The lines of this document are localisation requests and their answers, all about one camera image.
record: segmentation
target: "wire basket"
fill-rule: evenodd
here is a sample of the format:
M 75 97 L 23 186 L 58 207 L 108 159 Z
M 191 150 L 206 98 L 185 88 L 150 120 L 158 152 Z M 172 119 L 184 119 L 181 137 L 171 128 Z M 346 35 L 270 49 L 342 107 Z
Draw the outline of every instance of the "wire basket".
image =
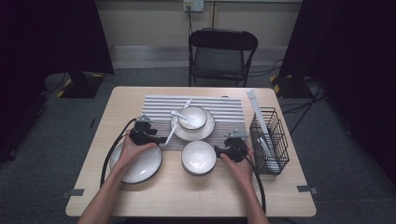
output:
M 261 112 L 268 132 L 263 131 L 256 115 L 250 124 L 256 169 L 259 174 L 280 175 L 290 160 L 285 131 L 274 108 L 261 107 Z

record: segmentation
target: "person's left hand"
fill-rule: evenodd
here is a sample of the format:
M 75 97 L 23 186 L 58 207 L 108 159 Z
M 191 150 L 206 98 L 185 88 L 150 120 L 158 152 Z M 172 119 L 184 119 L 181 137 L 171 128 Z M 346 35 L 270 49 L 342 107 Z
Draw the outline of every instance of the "person's left hand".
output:
M 129 137 L 131 130 L 126 131 L 124 141 L 122 144 L 122 150 L 118 162 L 122 167 L 129 167 L 136 161 L 136 159 L 146 150 L 156 147 L 155 143 L 148 143 L 143 146 L 138 146 Z

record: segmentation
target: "spoon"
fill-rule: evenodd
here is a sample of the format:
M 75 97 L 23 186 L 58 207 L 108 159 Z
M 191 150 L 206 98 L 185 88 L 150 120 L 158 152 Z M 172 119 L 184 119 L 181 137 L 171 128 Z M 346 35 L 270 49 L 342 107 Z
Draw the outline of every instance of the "spoon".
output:
M 186 117 L 186 116 L 184 116 L 184 115 L 178 113 L 178 112 L 175 111 L 175 110 L 172 110 L 172 111 L 171 111 L 171 115 L 175 115 L 175 116 L 178 116 L 178 117 L 180 117 L 180 118 L 183 118 L 184 120 L 186 120 L 190 125 L 192 125 L 192 126 L 195 127 L 195 128 L 199 128 L 199 127 L 200 127 L 200 125 L 197 124 L 197 123 L 200 123 L 200 120 L 198 120 L 198 119 L 195 119 L 195 118 L 188 118 L 188 117 Z

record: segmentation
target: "striped placemat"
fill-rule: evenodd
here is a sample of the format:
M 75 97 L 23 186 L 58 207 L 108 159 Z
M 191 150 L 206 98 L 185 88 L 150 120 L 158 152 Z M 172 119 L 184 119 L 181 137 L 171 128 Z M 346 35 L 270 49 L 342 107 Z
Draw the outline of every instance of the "striped placemat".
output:
M 202 96 L 169 96 L 147 95 L 142 114 L 153 120 L 152 129 L 157 129 L 159 137 L 167 137 L 171 132 L 171 110 L 179 110 L 191 99 L 190 105 L 200 106 L 209 111 L 215 119 L 215 129 L 212 134 L 203 139 L 211 146 L 224 147 L 225 133 L 245 131 L 245 120 L 240 99 L 229 97 L 202 97 Z M 173 135 L 167 145 L 161 145 L 163 150 L 182 150 L 190 141 Z

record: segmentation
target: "wall outlet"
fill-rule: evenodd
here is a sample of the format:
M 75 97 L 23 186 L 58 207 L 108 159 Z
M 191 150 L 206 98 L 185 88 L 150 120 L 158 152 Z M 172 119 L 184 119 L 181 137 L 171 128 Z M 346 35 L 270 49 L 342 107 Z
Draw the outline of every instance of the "wall outlet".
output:
M 183 0 L 183 10 L 188 11 L 187 7 L 190 7 L 190 11 L 202 12 L 204 11 L 204 0 Z

